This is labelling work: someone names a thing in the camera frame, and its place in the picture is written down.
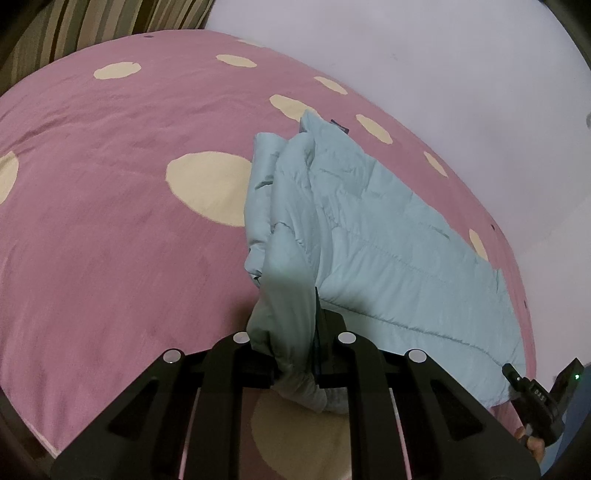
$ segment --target cream polka dot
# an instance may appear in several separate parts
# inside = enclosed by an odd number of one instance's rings
[[[95,70],[95,79],[121,79],[134,73],[138,73],[141,69],[142,67],[139,63],[120,61],[119,63],[112,63],[111,65]]]
[[[325,79],[324,77],[314,77],[315,80],[318,80],[322,85],[325,87],[334,90],[335,92],[340,93],[341,95],[347,95],[347,90],[341,87],[338,83],[334,82],[330,79]]]
[[[200,152],[168,164],[170,190],[191,210],[215,222],[244,226],[251,163],[238,155]]]
[[[8,197],[17,180],[18,158],[14,152],[0,157],[0,203]]]
[[[429,152],[423,153],[425,154],[425,158],[431,164],[431,166],[435,168],[435,170],[437,170],[441,175],[447,177],[447,172],[445,171],[445,168],[443,168],[443,166],[437,161],[437,159],[433,157],[433,155],[431,155]]]
[[[281,110],[283,115],[293,120],[297,120],[298,122],[300,121],[301,116],[304,115],[304,112],[306,110],[311,110],[313,113],[318,115],[318,112],[314,110],[311,106],[308,106],[305,103],[300,102],[299,100],[284,97],[283,95],[273,95],[271,98],[269,98],[269,101],[271,102],[272,106]]]
[[[252,45],[253,47],[263,48],[262,45],[259,45],[258,43],[250,41],[250,40],[244,40],[243,38],[240,38],[238,41],[241,43],[245,43],[246,45]]]
[[[488,255],[486,254],[486,249],[482,244],[482,240],[480,240],[478,233],[472,229],[470,229],[470,241],[472,242],[472,245],[474,245],[474,250],[476,250],[476,253],[488,261]]]
[[[251,429],[263,460],[285,480],[351,477],[346,416],[317,414],[268,390],[256,403]]]
[[[228,65],[233,65],[235,67],[246,67],[247,69],[256,67],[256,63],[254,63],[252,60],[248,60],[244,57],[237,57],[236,55],[218,55],[216,58],[219,61],[227,63]]]
[[[382,125],[380,125],[377,122],[374,122],[373,120],[371,120],[371,118],[367,118],[364,115],[357,115],[356,118],[357,121],[361,125],[363,125],[363,127],[375,138],[388,145],[392,143],[392,137],[390,137],[390,134],[386,131],[384,127],[382,127]]]

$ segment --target wrinkled fabric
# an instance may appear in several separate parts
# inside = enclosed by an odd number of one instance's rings
[[[424,350],[485,407],[509,398],[504,363],[525,372],[501,271],[310,111],[288,141],[255,137],[245,226],[245,268],[260,289],[247,331],[277,359],[283,396],[316,411],[343,402],[328,402],[309,370],[315,287],[349,330],[385,351]]]

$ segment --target black metal frame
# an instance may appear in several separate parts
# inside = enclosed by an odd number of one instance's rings
[[[315,374],[349,393],[354,480],[405,479],[400,413],[414,479],[535,480],[540,469],[500,423],[424,352],[343,342],[341,315],[318,310]],[[230,335],[213,349],[158,358],[56,459],[54,480],[178,478],[188,433],[187,480],[239,478],[243,387],[269,388],[272,357]],[[197,396],[192,427],[189,418]]]

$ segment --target metal screw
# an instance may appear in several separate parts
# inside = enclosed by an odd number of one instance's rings
[[[427,359],[427,354],[415,348],[414,350],[410,350],[408,357],[416,364],[422,364]]]
[[[251,341],[250,337],[246,332],[235,333],[233,338],[236,343],[248,343]]]
[[[164,360],[168,364],[174,364],[174,363],[178,362],[182,356],[183,355],[181,354],[181,352],[179,352],[178,350],[172,349],[172,350],[167,350],[166,352],[164,352],[164,355],[162,356],[162,360]]]
[[[337,338],[339,339],[340,343],[344,343],[346,345],[355,343],[355,340],[357,340],[355,334],[351,332],[341,332]]]

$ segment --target white wall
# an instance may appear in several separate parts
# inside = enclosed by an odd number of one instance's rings
[[[560,353],[552,339],[567,328],[589,333],[589,269],[567,269],[589,261],[589,243],[569,229],[573,215],[584,223],[575,209],[591,194],[591,72],[543,4],[216,0],[207,27],[326,72],[425,141],[519,259],[539,376],[551,379],[573,353],[588,355],[581,336],[565,337]]]
[[[550,387],[575,356],[591,362],[591,196],[517,261],[534,320],[538,380]]]

